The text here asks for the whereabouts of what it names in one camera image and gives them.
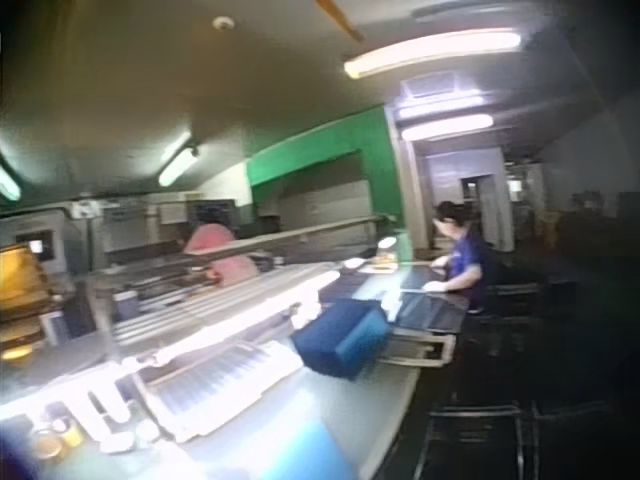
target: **green wall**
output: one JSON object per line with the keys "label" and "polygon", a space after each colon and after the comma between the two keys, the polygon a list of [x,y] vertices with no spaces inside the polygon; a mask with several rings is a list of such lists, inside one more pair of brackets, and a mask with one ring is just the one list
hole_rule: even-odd
{"label": "green wall", "polygon": [[374,211],[396,215],[402,223],[402,198],[383,107],[314,128],[253,155],[247,175],[254,200],[263,198],[272,180],[353,152],[360,152]]}

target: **woman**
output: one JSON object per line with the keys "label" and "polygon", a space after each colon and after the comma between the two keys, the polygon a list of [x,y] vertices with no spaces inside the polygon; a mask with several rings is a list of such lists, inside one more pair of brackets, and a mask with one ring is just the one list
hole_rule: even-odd
{"label": "woman", "polygon": [[436,207],[434,223],[445,236],[455,240],[451,255],[437,258],[433,268],[447,268],[447,280],[429,282],[426,292],[460,292],[469,298],[470,310],[482,307],[486,280],[488,251],[484,240],[470,228],[470,215],[464,205],[442,202]]}

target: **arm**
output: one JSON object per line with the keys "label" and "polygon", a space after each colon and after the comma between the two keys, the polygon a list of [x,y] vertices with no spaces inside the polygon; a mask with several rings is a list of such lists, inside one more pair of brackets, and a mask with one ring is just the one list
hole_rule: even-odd
{"label": "arm", "polygon": [[444,268],[451,261],[451,255],[443,255],[431,262],[431,268]]}
{"label": "arm", "polygon": [[482,267],[472,264],[467,269],[446,282],[429,282],[422,289],[425,292],[452,292],[473,287],[482,278]]}
{"label": "arm", "polygon": [[481,279],[482,267],[480,267],[480,265],[469,265],[463,273],[444,282],[444,291],[450,292],[471,288]]}

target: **door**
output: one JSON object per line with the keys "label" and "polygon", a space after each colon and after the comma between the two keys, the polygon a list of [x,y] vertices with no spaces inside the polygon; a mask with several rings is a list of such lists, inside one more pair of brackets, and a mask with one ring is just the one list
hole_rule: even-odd
{"label": "door", "polygon": [[498,193],[493,175],[477,177],[476,188],[480,202],[482,219],[482,235],[497,250],[503,247],[502,229],[500,228],[500,210]]}

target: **dark hair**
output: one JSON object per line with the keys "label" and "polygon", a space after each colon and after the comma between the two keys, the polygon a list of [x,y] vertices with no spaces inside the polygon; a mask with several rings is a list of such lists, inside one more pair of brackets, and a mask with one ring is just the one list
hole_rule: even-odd
{"label": "dark hair", "polygon": [[436,207],[436,219],[440,222],[449,219],[457,226],[462,227],[471,220],[471,212],[466,205],[447,201],[440,203]]}

